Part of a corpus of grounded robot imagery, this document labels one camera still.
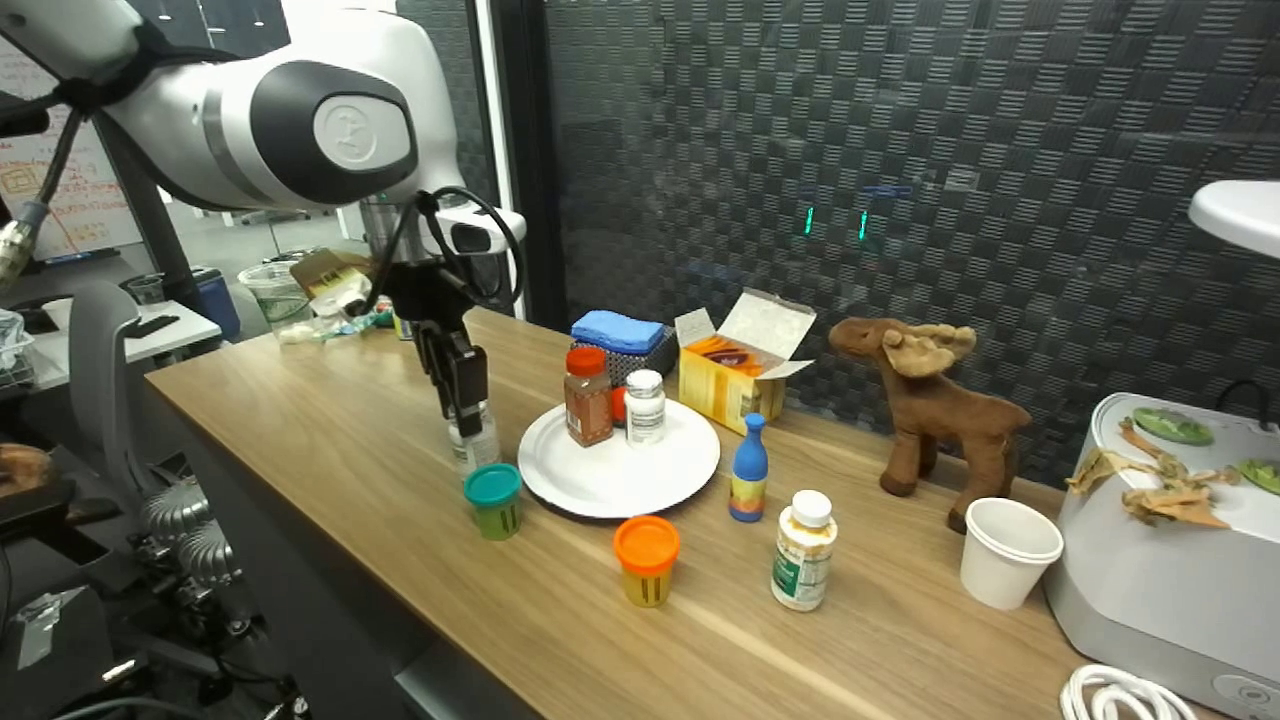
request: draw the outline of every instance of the spice jar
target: spice jar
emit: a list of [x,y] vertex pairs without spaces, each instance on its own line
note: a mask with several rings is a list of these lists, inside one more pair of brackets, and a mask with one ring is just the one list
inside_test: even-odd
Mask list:
[[654,367],[628,374],[628,445],[658,445],[663,437],[663,377]]
[[614,437],[609,388],[609,352],[573,345],[565,357],[565,430],[584,448]]

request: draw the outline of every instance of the sauce bottle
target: sauce bottle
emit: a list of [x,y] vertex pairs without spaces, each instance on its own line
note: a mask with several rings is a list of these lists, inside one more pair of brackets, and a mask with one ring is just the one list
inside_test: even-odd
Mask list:
[[727,480],[727,518],[741,524],[764,519],[764,475],[769,475],[769,453],[764,453],[764,415],[745,415],[750,437],[731,453],[731,480]]

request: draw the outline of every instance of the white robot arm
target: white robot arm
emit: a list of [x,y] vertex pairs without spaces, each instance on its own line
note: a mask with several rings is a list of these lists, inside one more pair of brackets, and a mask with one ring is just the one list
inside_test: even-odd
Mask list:
[[[404,205],[466,190],[457,126],[429,33],[383,13],[346,13],[289,49],[193,66],[165,58],[124,0],[0,0],[0,33],[100,103],[179,199],[206,207]],[[480,251],[503,251],[494,214],[445,207]]]
[[478,205],[457,167],[457,126],[425,27],[346,13],[330,33],[254,61],[171,52],[128,0],[0,0],[0,33],[44,66],[82,117],[117,126],[157,183],[206,207],[404,207],[412,264],[382,264],[376,287],[418,327],[445,415],[478,437],[484,352],[462,314],[478,291],[457,258],[515,251],[526,220]]

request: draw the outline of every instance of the white paper plate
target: white paper plate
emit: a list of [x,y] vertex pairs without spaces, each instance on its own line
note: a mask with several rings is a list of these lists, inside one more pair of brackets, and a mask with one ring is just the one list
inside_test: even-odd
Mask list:
[[720,437],[706,415],[669,402],[658,445],[628,445],[618,430],[604,445],[580,448],[565,430],[565,406],[556,406],[529,425],[515,461],[526,490],[543,504],[591,519],[623,519],[697,495],[718,475]]

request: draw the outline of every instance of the plastic container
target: plastic container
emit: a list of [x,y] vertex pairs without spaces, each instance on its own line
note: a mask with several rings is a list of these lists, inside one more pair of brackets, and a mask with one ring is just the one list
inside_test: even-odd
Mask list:
[[1048,563],[1063,556],[1063,533],[1007,495],[982,495],[963,514],[961,586],[989,607],[1011,614]]
[[824,493],[797,493],[775,519],[773,598],[794,614],[818,614],[830,598],[840,530]]
[[519,530],[519,467],[484,463],[469,475],[466,495],[480,538],[503,542]]
[[663,377],[654,367],[628,374],[628,445],[658,445],[663,437],[669,396]]
[[769,480],[769,448],[764,448],[764,415],[745,415],[750,437],[731,453],[731,480],[727,480],[727,518],[741,524],[764,519],[764,480]]
[[478,474],[484,463],[501,463],[501,437],[498,437],[487,406],[480,406],[480,434],[478,437],[462,437],[454,415],[445,425],[450,425],[454,456],[462,461],[466,474]]
[[663,518],[632,518],[614,533],[618,563],[623,567],[628,600],[658,607],[673,594],[682,533]]
[[314,315],[310,291],[293,279],[293,264],[295,262],[256,264],[238,278],[273,327]]
[[573,345],[565,357],[565,430],[584,448],[614,437],[609,388],[609,352]]

